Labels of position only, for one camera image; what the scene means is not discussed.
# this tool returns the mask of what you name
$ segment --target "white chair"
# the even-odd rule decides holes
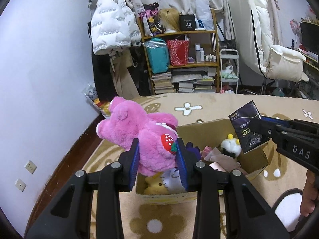
[[[305,56],[296,50],[272,44],[267,0],[229,0],[237,50],[243,62],[266,80],[283,79],[293,82],[309,78],[303,73]]]

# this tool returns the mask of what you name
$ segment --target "metal cart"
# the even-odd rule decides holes
[[[238,91],[238,76],[239,76],[239,52],[238,50],[236,49],[222,49],[220,51],[220,68],[221,68],[221,71],[223,70],[222,69],[222,60],[223,59],[234,59],[234,60],[237,60],[237,79],[226,79],[226,78],[221,78],[221,89],[223,87],[223,82],[236,82],[236,93]]]

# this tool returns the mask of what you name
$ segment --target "computer monitor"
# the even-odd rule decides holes
[[[319,25],[301,22],[302,45],[312,53],[319,52]]]

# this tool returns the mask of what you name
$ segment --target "finger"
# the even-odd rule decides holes
[[[315,174],[311,171],[307,171],[307,181],[310,182],[311,184],[314,184],[315,183]]]
[[[313,184],[306,182],[303,189],[302,198],[315,200],[318,198],[318,190],[313,187]]]
[[[304,217],[307,217],[310,213],[312,213],[315,209],[315,203],[310,199],[302,199],[300,205],[300,214]]]

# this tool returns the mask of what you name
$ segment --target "wall socket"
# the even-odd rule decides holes
[[[26,184],[22,181],[22,180],[20,180],[20,179],[18,179],[17,181],[16,181],[16,187],[20,190],[20,191],[24,191],[24,189],[26,188]]]
[[[33,174],[37,167],[33,162],[29,161],[25,165],[25,168],[28,170],[29,173]]]

